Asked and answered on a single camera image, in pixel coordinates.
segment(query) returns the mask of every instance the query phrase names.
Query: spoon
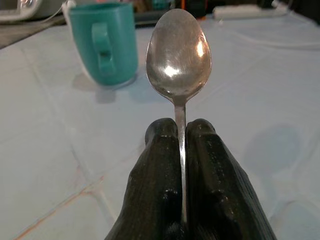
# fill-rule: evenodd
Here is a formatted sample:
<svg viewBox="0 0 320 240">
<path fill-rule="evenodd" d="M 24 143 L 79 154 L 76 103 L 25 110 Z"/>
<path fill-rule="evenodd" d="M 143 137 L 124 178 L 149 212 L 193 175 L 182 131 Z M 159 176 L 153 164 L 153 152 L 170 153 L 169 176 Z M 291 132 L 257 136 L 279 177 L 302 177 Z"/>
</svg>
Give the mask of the spoon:
<svg viewBox="0 0 320 240">
<path fill-rule="evenodd" d="M 153 88 L 174 105 L 182 180 L 181 220 L 188 231 L 186 103 L 201 90 L 211 73 L 209 44 L 190 13 L 177 8 L 159 19 L 148 45 L 145 67 Z"/>
</svg>

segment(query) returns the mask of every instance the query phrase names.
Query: tile countertop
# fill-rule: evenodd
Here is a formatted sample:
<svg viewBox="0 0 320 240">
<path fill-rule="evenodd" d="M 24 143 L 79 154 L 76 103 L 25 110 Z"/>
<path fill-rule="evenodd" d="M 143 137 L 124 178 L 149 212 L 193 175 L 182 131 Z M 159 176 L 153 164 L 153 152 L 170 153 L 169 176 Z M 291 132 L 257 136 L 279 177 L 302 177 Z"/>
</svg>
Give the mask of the tile countertop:
<svg viewBox="0 0 320 240">
<path fill-rule="evenodd" d="M 320 239 L 320 53 L 292 49 L 319 42 L 320 29 L 292 14 L 201 25 L 213 68 L 187 120 L 213 123 L 279 240 Z M 136 30 L 137 79 L 118 90 L 84 76 L 67 26 L 0 50 L 2 240 L 107 235 L 145 130 L 173 117 L 145 74 L 152 31 Z"/>
</svg>

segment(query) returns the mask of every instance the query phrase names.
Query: spoon bowl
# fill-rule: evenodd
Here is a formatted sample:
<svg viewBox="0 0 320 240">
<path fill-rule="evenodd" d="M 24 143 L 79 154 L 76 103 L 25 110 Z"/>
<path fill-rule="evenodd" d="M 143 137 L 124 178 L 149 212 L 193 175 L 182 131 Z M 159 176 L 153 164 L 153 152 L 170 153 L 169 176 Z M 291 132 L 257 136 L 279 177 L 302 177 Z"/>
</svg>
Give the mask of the spoon bowl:
<svg viewBox="0 0 320 240">
<path fill-rule="evenodd" d="M 187 102 L 206 84 L 211 52 L 190 13 L 173 9 L 157 22 L 147 49 L 146 73 L 155 90 L 177 104 Z"/>
</svg>

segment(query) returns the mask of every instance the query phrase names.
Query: mug handle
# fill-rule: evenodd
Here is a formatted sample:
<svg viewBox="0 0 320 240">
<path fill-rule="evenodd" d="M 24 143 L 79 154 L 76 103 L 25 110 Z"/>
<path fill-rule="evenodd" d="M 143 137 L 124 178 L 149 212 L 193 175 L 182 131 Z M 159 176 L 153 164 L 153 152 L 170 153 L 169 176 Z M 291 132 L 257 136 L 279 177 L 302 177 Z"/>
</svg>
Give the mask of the mug handle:
<svg viewBox="0 0 320 240">
<path fill-rule="evenodd" d="M 113 59 L 112 47 L 108 36 L 108 26 L 105 22 L 96 22 L 91 28 L 92 42 L 98 56 L 98 67 L 101 74 L 113 75 L 116 67 Z"/>
</svg>

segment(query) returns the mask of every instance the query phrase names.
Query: power strip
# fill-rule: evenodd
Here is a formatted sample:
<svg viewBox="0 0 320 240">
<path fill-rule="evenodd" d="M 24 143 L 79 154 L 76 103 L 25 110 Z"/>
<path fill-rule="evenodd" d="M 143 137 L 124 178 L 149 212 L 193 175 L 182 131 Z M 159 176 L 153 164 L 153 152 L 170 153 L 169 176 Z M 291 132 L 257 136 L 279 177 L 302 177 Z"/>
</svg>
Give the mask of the power strip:
<svg viewBox="0 0 320 240">
<path fill-rule="evenodd" d="M 286 15 L 288 6 L 279 3 L 276 8 L 265 9 L 257 5 L 216 6 L 212 13 L 217 20 L 268 18 Z"/>
</svg>

